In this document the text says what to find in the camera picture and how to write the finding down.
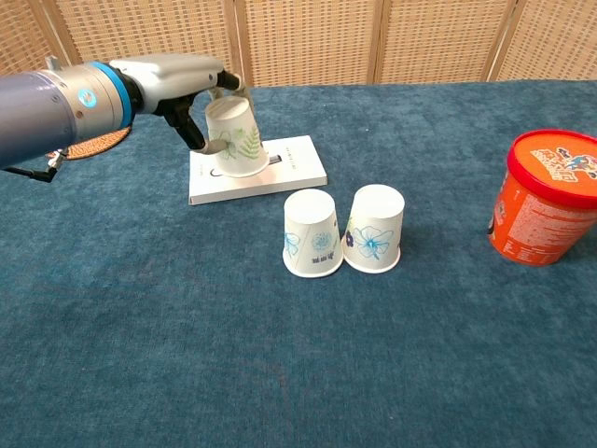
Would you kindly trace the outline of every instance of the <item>white paper cup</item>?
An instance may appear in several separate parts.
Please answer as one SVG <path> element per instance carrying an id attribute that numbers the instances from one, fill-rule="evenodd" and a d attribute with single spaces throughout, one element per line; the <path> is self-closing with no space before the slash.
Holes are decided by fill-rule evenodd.
<path id="1" fill-rule="evenodd" d="M 384 273 L 400 260 L 404 198 L 392 187 L 367 185 L 354 195 L 342 237 L 344 259 L 364 273 Z"/>
<path id="2" fill-rule="evenodd" d="M 214 155 L 217 167 L 230 177 L 261 172 L 270 162 L 261 145 L 259 129 L 246 98 L 225 96 L 205 107 L 210 140 L 225 140 L 228 146 Z"/>
<path id="3" fill-rule="evenodd" d="M 284 204 L 284 252 L 288 271 L 323 277 L 342 264 L 340 232 L 333 198 L 320 189 L 302 189 Z"/>

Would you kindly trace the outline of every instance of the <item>woven rattan screen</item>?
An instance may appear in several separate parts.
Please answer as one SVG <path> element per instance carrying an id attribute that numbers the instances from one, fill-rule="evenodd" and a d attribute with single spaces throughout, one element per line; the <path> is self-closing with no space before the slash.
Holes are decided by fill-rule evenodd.
<path id="1" fill-rule="evenodd" d="M 226 67 L 230 50 L 218 0 L 56 0 L 83 61 L 160 52 L 211 54 Z"/>
<path id="2" fill-rule="evenodd" d="M 254 85 L 367 82 L 375 1 L 241 3 L 245 4 Z"/>
<path id="3" fill-rule="evenodd" d="M 498 79 L 597 79 L 597 2 L 527 0 Z"/>
<path id="4" fill-rule="evenodd" d="M 49 45 L 25 0 L 0 1 L 0 76 L 46 68 Z"/>
<path id="5" fill-rule="evenodd" d="M 382 83 L 481 81 L 507 0 L 392 0 Z"/>

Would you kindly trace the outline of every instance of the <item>round woven coaster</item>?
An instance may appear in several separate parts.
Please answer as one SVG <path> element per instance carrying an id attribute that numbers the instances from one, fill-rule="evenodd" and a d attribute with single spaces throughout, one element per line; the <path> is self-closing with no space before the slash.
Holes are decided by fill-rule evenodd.
<path id="1" fill-rule="evenodd" d="M 91 140 L 71 145 L 68 147 L 68 157 L 66 159 L 68 161 L 76 161 L 77 159 L 87 159 L 88 157 L 97 156 L 115 147 L 130 132 L 131 126 L 115 131 L 114 133 L 107 133 L 106 135 L 100 135 L 99 137 L 91 138 Z M 53 152 L 50 152 L 48 157 L 52 158 L 54 155 Z"/>

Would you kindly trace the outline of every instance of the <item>white box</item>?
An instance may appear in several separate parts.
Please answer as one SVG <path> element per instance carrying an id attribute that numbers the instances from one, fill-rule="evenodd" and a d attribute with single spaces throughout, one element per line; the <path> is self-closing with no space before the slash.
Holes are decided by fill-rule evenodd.
<path id="1" fill-rule="evenodd" d="M 327 184 L 327 174 L 309 135 L 263 142 L 270 164 L 249 177 L 221 175 L 215 156 L 190 152 L 188 203 L 215 203 L 229 199 L 307 189 Z"/>

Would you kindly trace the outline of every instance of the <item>plastic tub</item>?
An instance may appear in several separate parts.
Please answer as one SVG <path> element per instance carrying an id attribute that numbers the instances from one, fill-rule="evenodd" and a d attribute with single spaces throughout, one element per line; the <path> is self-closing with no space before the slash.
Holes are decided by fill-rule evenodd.
<path id="1" fill-rule="evenodd" d="M 507 259 L 557 261 L 597 222 L 597 139 L 539 130 L 516 139 L 489 239 Z"/>

